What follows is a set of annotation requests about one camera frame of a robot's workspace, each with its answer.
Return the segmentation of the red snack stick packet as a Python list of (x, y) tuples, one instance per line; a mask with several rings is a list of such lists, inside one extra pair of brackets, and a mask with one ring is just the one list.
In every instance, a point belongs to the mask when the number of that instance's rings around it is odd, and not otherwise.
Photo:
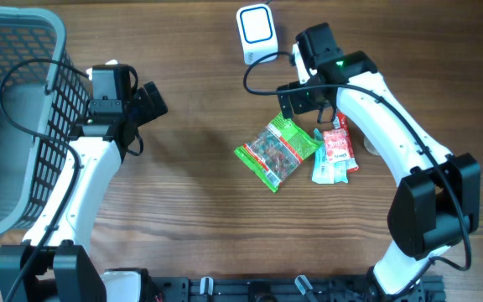
[(352, 148), (351, 136), (347, 124), (346, 115), (342, 112), (337, 112), (335, 120), (333, 121), (334, 129), (342, 129), (345, 131), (345, 140), (347, 142), (349, 158), (346, 160), (346, 168), (348, 172), (356, 172), (359, 170), (359, 165), (356, 162), (354, 150)]

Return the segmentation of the green gummy candy bag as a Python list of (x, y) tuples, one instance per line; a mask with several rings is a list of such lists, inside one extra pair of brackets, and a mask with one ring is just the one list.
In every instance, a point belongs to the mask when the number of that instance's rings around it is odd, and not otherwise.
[(250, 143), (236, 148), (234, 154), (275, 193), (321, 145), (280, 112)]

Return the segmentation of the red tissue pack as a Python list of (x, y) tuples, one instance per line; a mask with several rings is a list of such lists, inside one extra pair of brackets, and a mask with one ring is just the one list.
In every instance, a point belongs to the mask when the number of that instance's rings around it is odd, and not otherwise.
[(333, 129), (324, 131), (323, 139), (325, 143), (326, 158), (330, 163), (345, 161), (350, 157), (348, 154), (344, 130)]

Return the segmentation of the teal snack packet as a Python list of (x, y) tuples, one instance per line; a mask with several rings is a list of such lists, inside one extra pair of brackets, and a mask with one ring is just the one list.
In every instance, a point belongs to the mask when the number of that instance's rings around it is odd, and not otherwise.
[(321, 142), (321, 145), (314, 153), (312, 181), (319, 185), (332, 185), (340, 182), (348, 183), (346, 161), (334, 163), (328, 161), (324, 138), (317, 128), (314, 130), (314, 139)]

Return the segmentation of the green lid spice jar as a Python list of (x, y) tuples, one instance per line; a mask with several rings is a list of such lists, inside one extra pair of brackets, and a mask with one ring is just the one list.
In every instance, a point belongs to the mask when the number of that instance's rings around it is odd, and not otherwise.
[(363, 144), (365, 149), (373, 155), (380, 156), (380, 153), (377, 151), (375, 146), (372, 144), (372, 142), (368, 139), (367, 136), (364, 137)]

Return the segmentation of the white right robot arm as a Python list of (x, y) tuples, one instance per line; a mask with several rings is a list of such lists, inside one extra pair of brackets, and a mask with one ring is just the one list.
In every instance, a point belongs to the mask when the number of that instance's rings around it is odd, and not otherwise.
[(366, 274), (366, 301), (396, 301), (419, 290), (436, 263), (466, 271), (479, 226), (480, 165), (434, 140), (391, 93), (362, 51), (344, 54), (327, 23), (296, 37), (299, 81), (278, 88), (288, 117), (330, 107), (365, 134), (390, 169), (397, 192), (387, 214), (392, 242)]

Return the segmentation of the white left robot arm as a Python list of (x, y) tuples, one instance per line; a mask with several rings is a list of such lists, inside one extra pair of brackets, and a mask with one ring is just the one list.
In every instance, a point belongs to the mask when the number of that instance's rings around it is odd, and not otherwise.
[(0, 249), (0, 291), (6, 301), (159, 301), (145, 268), (98, 273), (89, 254), (100, 204), (127, 155), (138, 156), (139, 127), (167, 113), (154, 83), (138, 84), (133, 67), (95, 65), (93, 95), (65, 139), (64, 167), (45, 208), (18, 245)]

